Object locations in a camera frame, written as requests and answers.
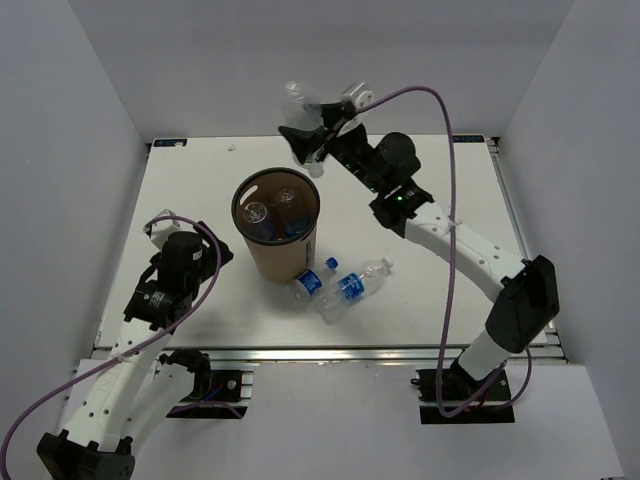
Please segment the clear bottle green blue label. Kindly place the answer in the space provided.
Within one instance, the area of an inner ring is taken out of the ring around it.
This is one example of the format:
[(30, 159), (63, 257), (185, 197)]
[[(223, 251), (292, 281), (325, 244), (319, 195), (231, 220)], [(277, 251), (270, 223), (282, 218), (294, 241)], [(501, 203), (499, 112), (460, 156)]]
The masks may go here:
[(286, 127), (312, 131), (323, 125), (319, 95), (305, 82), (285, 84), (280, 111)]

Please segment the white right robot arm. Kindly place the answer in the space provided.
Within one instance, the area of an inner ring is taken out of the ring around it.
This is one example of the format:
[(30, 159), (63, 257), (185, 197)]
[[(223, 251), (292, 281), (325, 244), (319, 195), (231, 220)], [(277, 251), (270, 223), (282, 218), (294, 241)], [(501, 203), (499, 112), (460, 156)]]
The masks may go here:
[(357, 113), (348, 101), (324, 104), (322, 126), (278, 131), (302, 164), (335, 158), (375, 194), (370, 208), (384, 228), (445, 260), (452, 275), (464, 275), (491, 301), (483, 331), (451, 366), (453, 390), (475, 398), (508, 357), (523, 352), (559, 313), (555, 266), (542, 255), (512, 254), (455, 222), (414, 181), (421, 164), (410, 137), (392, 132), (371, 146), (363, 126), (342, 130)]

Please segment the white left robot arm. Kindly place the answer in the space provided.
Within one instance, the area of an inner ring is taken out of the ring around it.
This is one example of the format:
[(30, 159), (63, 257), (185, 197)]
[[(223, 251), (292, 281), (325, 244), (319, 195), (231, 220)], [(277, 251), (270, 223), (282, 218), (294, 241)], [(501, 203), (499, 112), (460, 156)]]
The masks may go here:
[(202, 221), (190, 230), (164, 213), (144, 228), (157, 253), (141, 274), (124, 309), (108, 359), (57, 434), (46, 433), (36, 452), (54, 479), (128, 479), (135, 455), (183, 399), (204, 399), (211, 386), (207, 354), (164, 349), (191, 316), (233, 254)]

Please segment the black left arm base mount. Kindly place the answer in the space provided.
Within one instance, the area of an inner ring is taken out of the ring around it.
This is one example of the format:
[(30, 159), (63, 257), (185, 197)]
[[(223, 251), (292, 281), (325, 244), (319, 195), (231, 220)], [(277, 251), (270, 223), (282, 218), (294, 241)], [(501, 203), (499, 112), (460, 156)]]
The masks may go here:
[(253, 387), (249, 370), (214, 367), (209, 355), (196, 349), (178, 349), (158, 357), (160, 369), (179, 365), (187, 370), (193, 382), (191, 392), (174, 406), (167, 418), (176, 419), (242, 419)]

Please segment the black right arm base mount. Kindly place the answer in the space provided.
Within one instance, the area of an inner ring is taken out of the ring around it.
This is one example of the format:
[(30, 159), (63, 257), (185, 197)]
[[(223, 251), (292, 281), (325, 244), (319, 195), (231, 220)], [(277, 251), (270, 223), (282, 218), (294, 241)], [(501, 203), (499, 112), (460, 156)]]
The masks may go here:
[[(410, 380), (410, 384), (418, 394), (418, 406), (422, 425), (480, 425), (480, 424), (513, 424), (515, 414), (512, 406), (502, 407), (507, 403), (512, 392), (505, 372), (474, 403), (453, 418), (442, 416), (436, 400), (436, 370), (422, 369)], [(444, 408), (454, 410), (470, 397), (479, 385), (474, 387), (465, 383), (457, 374), (443, 371), (442, 398)]]

